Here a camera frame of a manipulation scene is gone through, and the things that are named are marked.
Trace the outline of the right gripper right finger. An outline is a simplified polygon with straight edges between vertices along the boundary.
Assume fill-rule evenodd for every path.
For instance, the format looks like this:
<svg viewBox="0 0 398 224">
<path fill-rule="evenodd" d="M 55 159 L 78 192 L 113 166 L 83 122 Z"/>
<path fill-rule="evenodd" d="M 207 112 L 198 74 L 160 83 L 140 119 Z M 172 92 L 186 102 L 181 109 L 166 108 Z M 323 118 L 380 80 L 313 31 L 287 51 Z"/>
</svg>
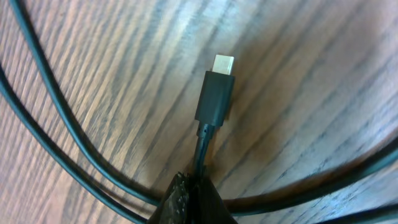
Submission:
<svg viewBox="0 0 398 224">
<path fill-rule="evenodd" d="M 194 223 L 237 224 L 208 177 L 200 179 L 194 187 Z"/>
</svg>

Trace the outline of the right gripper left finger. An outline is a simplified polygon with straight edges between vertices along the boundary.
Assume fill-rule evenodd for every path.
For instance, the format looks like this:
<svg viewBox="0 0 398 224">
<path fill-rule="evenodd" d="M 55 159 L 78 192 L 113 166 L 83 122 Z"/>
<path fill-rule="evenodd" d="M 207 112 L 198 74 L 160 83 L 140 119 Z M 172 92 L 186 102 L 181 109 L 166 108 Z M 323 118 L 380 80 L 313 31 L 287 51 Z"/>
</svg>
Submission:
<svg viewBox="0 0 398 224">
<path fill-rule="evenodd" d="M 146 221 L 147 224 L 189 224 L 191 178 L 178 172 L 169 184 L 160 205 Z"/>
</svg>

